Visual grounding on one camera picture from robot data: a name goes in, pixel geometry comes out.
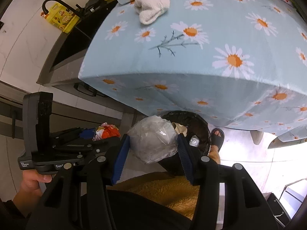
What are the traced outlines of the person's left hand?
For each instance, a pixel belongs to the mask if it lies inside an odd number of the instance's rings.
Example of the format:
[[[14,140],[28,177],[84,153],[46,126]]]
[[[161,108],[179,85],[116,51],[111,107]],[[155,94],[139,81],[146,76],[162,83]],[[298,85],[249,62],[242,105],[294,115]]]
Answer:
[[[51,175],[39,174],[36,170],[24,170],[22,172],[23,180],[21,182],[20,192],[32,194],[41,197],[43,192],[40,188],[40,183],[50,183]]]

